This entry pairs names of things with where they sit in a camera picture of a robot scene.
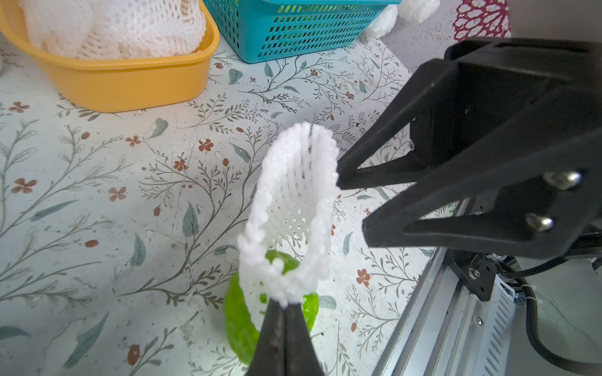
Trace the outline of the green custard apple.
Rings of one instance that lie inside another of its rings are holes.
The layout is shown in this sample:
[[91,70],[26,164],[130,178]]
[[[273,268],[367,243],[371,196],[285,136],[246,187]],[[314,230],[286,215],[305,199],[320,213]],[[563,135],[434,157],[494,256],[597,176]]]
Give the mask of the green custard apple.
[[[284,262],[283,274],[296,269],[300,261],[294,259],[291,255],[276,250],[270,250],[266,253],[266,258],[270,262],[274,259],[281,259]],[[255,349],[259,341],[260,332],[252,323],[251,315],[244,299],[243,290],[239,283],[239,272],[237,271],[227,288],[224,297],[224,315],[227,341],[244,365],[250,365],[254,357]],[[319,311],[318,294],[312,293],[304,296],[303,312],[308,331],[311,332],[317,319]]]

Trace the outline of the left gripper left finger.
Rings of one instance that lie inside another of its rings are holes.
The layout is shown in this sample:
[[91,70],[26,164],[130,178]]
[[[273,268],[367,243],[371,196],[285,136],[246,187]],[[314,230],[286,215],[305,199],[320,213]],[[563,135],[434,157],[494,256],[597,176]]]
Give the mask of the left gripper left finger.
[[246,376],[285,374],[285,310],[274,299],[268,307],[252,363]]

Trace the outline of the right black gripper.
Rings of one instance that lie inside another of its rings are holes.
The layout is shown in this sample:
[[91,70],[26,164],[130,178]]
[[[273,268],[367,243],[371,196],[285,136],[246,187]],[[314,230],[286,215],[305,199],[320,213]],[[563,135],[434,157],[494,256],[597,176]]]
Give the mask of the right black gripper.
[[[471,37],[422,64],[338,161],[343,190],[422,178],[364,220],[366,244],[563,255],[601,218],[600,96],[581,83],[601,88],[599,42]],[[407,154],[362,165],[395,136]]]

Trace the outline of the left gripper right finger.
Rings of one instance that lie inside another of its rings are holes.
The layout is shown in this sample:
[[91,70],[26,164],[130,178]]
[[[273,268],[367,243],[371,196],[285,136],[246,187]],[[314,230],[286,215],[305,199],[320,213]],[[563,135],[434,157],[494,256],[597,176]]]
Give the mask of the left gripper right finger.
[[284,310],[284,375],[324,376],[312,345],[302,306],[289,305]]

